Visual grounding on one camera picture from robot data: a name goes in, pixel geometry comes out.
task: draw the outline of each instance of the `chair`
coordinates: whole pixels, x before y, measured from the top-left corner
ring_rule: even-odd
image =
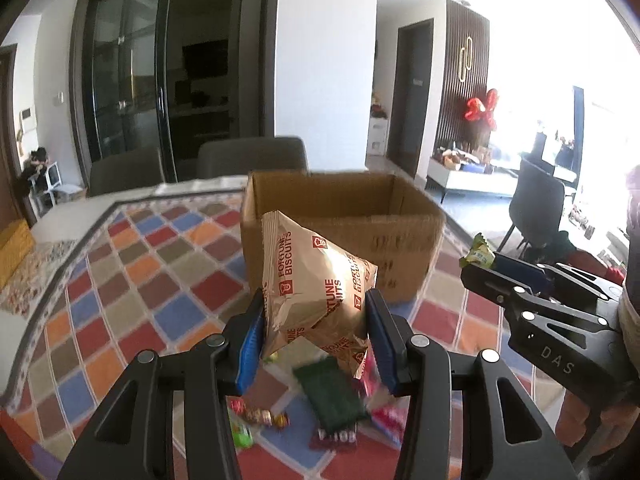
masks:
[[[116,193],[164,182],[160,151],[138,148],[94,162],[89,177],[89,196]]]
[[[541,170],[545,171],[545,173],[548,173],[549,175],[553,175],[556,172],[556,167],[553,164],[550,164],[549,162],[542,160],[541,158],[535,156],[533,153],[523,153],[522,158],[526,158],[531,164],[539,167]],[[575,198],[577,189],[575,189],[575,187],[573,186],[575,185],[574,182],[577,182],[577,179],[574,179],[573,181],[568,181],[568,180],[563,180],[562,178],[558,178],[558,177],[556,178],[560,182],[562,182],[562,184],[564,185],[564,196],[570,196],[572,197],[572,199]]]
[[[501,251],[514,228],[522,234],[527,244],[542,247],[558,232],[562,208],[564,207],[564,185],[552,175],[523,158],[516,191],[509,204],[509,216],[513,223],[502,239]]]
[[[205,142],[198,152],[198,178],[255,170],[306,170],[305,145],[297,137],[248,137]]]

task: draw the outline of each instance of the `pink package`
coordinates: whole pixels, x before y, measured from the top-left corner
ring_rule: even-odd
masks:
[[[372,351],[367,352],[361,381],[367,396],[366,407],[371,414],[372,423],[396,446],[401,446],[410,398],[396,399],[389,393],[380,380]]]

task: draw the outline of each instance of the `gold wall decoration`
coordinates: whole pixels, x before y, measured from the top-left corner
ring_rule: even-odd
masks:
[[[460,47],[458,56],[458,79],[461,83],[466,81],[466,73],[471,70],[474,64],[474,40],[471,36],[466,37],[465,44]]]

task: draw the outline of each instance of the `green snack bar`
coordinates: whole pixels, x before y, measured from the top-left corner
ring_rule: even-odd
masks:
[[[474,237],[474,241],[471,244],[471,249],[469,249],[469,254],[459,259],[460,268],[464,268],[468,266],[468,264],[478,264],[485,269],[491,269],[491,266],[494,264],[495,254],[489,248],[489,244],[487,243],[482,233],[478,233]]]
[[[297,368],[293,374],[316,412],[320,427],[327,433],[335,433],[369,418],[351,386],[351,378],[340,370],[335,357]]]

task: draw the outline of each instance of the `table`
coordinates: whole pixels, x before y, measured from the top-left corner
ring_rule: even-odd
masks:
[[[510,173],[484,174],[470,171],[451,171],[434,159],[429,161],[427,181],[434,182],[441,188],[441,204],[448,191],[476,191],[500,196],[513,196],[518,185],[517,177]]]

